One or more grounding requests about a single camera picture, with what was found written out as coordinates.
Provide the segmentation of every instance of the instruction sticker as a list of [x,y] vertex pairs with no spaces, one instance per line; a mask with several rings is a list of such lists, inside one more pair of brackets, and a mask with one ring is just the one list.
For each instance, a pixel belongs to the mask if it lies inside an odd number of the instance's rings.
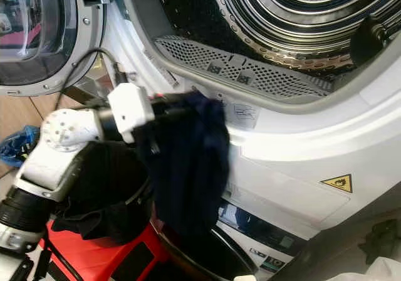
[[325,181],[321,181],[321,183],[352,193],[351,174],[347,174],[345,176],[338,176],[337,178],[333,179],[327,179]]
[[213,92],[214,98],[223,103],[227,122],[243,129],[254,129],[258,121],[260,108],[219,92]]

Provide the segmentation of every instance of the dark blue cloth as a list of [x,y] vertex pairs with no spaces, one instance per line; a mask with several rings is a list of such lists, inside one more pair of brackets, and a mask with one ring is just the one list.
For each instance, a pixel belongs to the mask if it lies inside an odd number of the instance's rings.
[[154,184],[157,217],[180,235],[203,235],[216,224],[226,187],[229,134],[220,101],[194,92],[172,105],[182,108],[191,114],[134,136]]
[[30,150],[34,147],[35,140],[39,137],[39,127],[27,125],[23,130],[6,137],[0,144],[0,159],[10,166],[20,167],[23,164],[21,154],[26,152],[23,148],[27,145]]

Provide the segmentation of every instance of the sticker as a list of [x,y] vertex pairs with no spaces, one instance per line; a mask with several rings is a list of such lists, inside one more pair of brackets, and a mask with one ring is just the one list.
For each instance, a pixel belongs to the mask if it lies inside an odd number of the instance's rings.
[[245,102],[238,102],[234,98],[219,92],[213,92],[212,97],[222,102],[228,123],[243,129],[255,128],[259,117],[259,107]]
[[273,257],[268,257],[262,264],[261,268],[268,270],[269,272],[276,273],[286,264],[285,262],[275,259]]
[[327,179],[325,181],[321,181],[321,183],[352,193],[351,174],[347,174],[345,176],[338,176],[337,178],[333,179]]

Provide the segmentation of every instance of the yellow warning triangle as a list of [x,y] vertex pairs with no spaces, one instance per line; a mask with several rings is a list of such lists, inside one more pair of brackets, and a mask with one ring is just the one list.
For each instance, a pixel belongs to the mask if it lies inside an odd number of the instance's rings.
[[345,176],[338,176],[337,178],[333,179],[327,179],[325,181],[321,181],[321,183],[352,193],[351,174],[347,174]]

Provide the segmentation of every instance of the robotic arm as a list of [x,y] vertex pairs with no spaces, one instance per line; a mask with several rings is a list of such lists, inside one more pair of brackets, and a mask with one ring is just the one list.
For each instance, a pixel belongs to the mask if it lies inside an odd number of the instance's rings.
[[38,145],[0,203],[0,280],[26,280],[33,263],[25,253],[44,235],[55,203],[76,181],[90,141],[133,143],[134,128],[155,119],[145,90],[121,83],[107,109],[61,109],[43,122]]

